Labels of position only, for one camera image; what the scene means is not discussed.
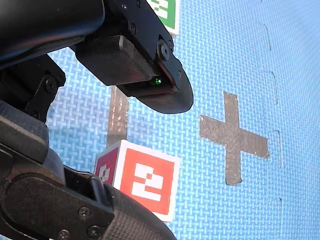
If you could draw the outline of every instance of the red and white cube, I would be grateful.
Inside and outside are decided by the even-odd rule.
[[[176,207],[180,158],[121,140],[97,156],[94,173],[164,222]]]

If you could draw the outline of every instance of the blue woven texture surface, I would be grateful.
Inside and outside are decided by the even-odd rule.
[[[320,239],[319,11],[317,0],[182,0],[175,55],[194,105],[164,115],[130,99],[127,137],[182,159],[168,224],[177,239]],[[69,49],[50,56],[67,76],[48,113],[50,146],[93,171],[111,89]],[[225,184],[225,147],[199,136],[200,115],[225,120],[223,91],[238,96],[240,127],[267,137],[270,151],[241,153],[236,186]]]

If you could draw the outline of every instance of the tape strip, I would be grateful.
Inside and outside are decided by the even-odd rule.
[[[106,147],[127,139],[129,101],[116,86],[112,86]]]

